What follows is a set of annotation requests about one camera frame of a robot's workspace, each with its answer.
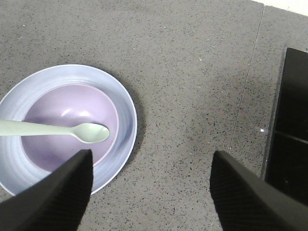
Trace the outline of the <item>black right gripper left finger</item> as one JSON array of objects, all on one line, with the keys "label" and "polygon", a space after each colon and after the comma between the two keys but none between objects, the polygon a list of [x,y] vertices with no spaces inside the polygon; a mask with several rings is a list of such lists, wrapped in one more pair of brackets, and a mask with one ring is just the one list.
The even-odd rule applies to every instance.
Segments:
[{"label": "black right gripper left finger", "polygon": [[2,231],[76,231],[93,184],[91,150],[80,150],[40,182],[0,204]]}]

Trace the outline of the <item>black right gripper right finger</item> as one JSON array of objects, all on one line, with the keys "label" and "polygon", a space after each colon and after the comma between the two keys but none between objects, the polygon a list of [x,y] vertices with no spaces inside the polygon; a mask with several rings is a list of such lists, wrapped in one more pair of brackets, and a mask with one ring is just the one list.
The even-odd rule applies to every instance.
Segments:
[{"label": "black right gripper right finger", "polygon": [[306,231],[308,207],[273,188],[225,151],[215,151],[210,193],[225,231]]}]

